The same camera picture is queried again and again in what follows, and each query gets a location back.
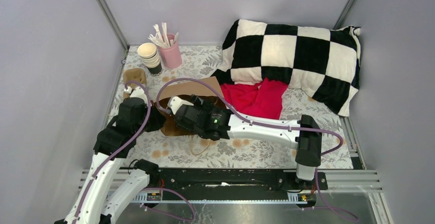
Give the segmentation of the brown paper bag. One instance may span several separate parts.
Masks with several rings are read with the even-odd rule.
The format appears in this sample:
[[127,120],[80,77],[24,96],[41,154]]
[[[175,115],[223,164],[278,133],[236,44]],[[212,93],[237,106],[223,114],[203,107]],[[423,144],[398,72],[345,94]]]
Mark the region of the brown paper bag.
[[[181,106],[193,106],[194,101],[192,99],[197,97],[217,107],[225,108],[226,105],[217,97],[217,95],[224,96],[217,78],[207,77],[200,79],[200,81],[201,83],[189,80],[173,81],[168,86],[161,87],[157,92],[156,103],[160,104],[165,110],[173,111],[173,108],[175,108],[176,111],[179,111]],[[173,113],[168,114],[164,111],[160,111],[160,113],[166,119],[160,129],[161,133],[169,139],[175,139],[183,146],[188,146],[192,155],[198,156],[216,143],[179,128]]]

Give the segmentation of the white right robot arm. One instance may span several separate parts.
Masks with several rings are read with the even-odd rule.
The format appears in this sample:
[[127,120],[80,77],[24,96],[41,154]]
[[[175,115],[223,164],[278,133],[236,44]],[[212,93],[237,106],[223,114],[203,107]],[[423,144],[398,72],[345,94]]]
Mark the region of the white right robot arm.
[[209,140],[254,139],[279,143],[296,151],[294,182],[301,189],[315,180],[321,164],[322,134],[314,119],[274,120],[220,108],[197,96],[186,101],[170,98],[168,107],[178,128]]

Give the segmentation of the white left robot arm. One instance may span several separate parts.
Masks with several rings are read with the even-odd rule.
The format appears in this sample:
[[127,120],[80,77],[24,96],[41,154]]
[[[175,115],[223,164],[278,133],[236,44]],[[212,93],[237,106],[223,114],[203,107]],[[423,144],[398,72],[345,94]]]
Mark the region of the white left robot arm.
[[109,194],[111,184],[136,139],[143,132],[156,131],[165,117],[146,97],[129,97],[118,114],[97,135],[91,167],[71,211],[58,223],[116,223],[139,191],[159,183],[158,166],[147,162]]

